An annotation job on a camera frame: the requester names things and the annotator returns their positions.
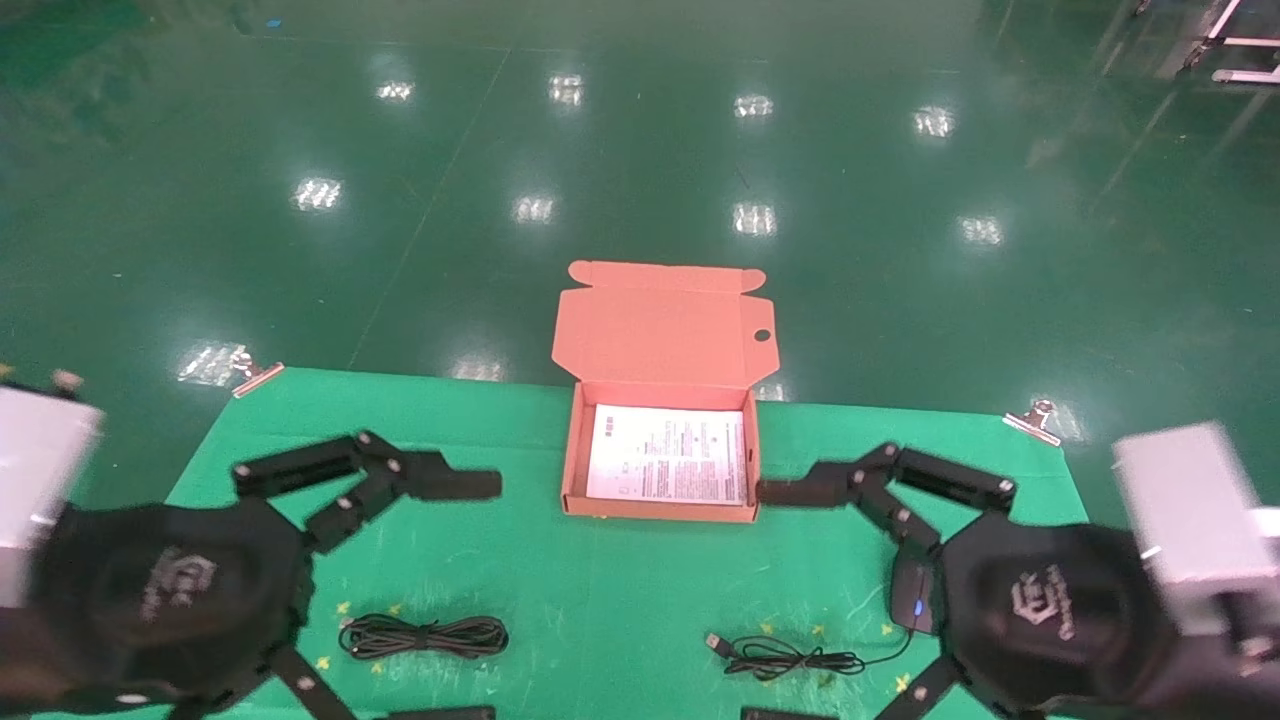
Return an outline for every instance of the black mouse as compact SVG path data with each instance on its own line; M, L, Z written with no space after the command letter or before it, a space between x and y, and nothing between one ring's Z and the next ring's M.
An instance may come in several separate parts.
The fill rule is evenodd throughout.
M933 610L929 594L933 592L933 566L919 561L899 548L893 557L892 579L888 593L888 616L893 623L932 635Z

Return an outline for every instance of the black cable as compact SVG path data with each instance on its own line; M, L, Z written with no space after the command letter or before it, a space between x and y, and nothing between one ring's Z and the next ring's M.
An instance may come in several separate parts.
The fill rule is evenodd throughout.
M716 651L716 655L728 660L728 665L724 667L726 675L750 673L756 680L767 683L797 669L858 675L872 665L901 657L911 646L914 637L915 629L908 629L906 642L902 643L902 647L892 655L876 660L863 660L855 652L823 652L820 646L809 652L801 652L794 644L769 635L748 635L728 642L713 633L707 635L707 646Z
M442 625L415 625L374 612L356 618L338 633L338 644L356 660L378 660L399 652L434 650L467 660L498 655L511 637L497 618L466 618Z

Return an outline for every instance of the box flap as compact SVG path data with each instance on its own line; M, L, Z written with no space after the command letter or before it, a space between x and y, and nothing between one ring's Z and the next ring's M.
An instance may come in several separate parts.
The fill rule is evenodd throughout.
M764 273L577 260L552 357L584 382L749 388L778 369Z

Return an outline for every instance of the green tablecloth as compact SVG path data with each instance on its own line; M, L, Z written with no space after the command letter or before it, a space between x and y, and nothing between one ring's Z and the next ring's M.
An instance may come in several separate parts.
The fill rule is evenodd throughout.
M507 720L727 720L758 705L859 720L937 656L937 642L918 637L900 659L855 678L806 671L762 685L724 676L703 644L708 632L772 633L865 659L895 650L902 632L887 624L884 607L892 546L851 509L765 507L754 525L566 516L558 491L570 396L567 388L289 369L228 405L170 502L224 505L233 462L360 428L404 448L439 448L454 466L502 471L498 501L402 500L319 559L300 647L361 716L485 703ZM771 478L799 477L818 459L852 459L892 439L1015 478L1014 516L1024 523L1085 518L1062 454L1000 418L762 404L760 439ZM340 489L306 491L279 507L301 518ZM973 515L902 495L945 533ZM372 664L342 653L343 618L390 609L415 623L495 615L511 630L511 647L480 661L417 653ZM934 712L989 717L963 691ZM227 715L305 711L273 680Z

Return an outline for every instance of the paper instruction sheet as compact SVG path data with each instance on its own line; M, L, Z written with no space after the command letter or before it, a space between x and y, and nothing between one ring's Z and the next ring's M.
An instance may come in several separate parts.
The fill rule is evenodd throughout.
M596 405L586 496L746 505L742 413Z

